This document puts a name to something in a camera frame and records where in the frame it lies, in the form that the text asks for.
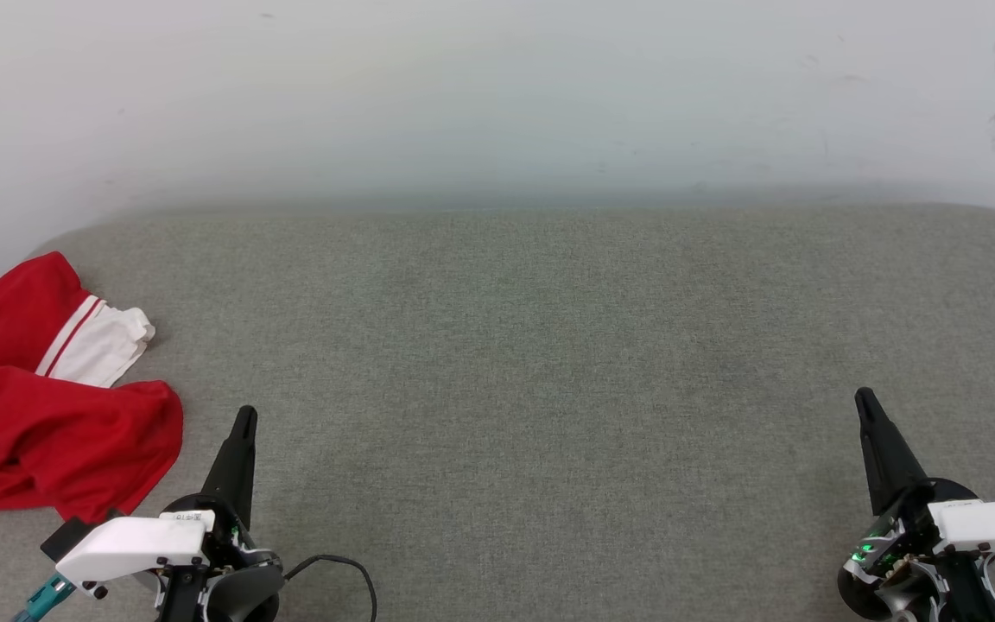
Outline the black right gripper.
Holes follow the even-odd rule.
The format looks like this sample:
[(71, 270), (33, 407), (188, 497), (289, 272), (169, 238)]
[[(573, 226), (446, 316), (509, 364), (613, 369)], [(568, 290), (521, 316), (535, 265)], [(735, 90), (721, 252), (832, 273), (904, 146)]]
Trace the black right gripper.
[(854, 404), (874, 521), (842, 566), (842, 586), (876, 590), (907, 556), (932, 555), (940, 537), (929, 505), (980, 499), (955, 481), (928, 477), (873, 389), (860, 387)]

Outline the red and white t-shirt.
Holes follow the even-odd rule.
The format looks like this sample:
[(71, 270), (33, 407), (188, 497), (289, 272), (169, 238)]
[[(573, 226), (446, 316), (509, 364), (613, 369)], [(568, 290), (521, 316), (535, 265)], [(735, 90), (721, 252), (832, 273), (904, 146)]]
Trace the red and white t-shirt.
[(134, 511), (181, 452), (181, 399), (123, 384), (155, 329), (86, 290), (59, 252), (0, 278), (0, 511), (88, 523)]

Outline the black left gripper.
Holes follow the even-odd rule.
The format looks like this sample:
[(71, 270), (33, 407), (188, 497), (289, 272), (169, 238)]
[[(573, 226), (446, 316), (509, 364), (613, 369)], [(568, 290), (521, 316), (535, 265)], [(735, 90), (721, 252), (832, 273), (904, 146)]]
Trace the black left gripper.
[(253, 406), (241, 406), (201, 493), (179, 498), (161, 512), (163, 519), (205, 525), (201, 550), (213, 569), (282, 567), (280, 556), (272, 549), (257, 546), (249, 531), (258, 422), (259, 413)]

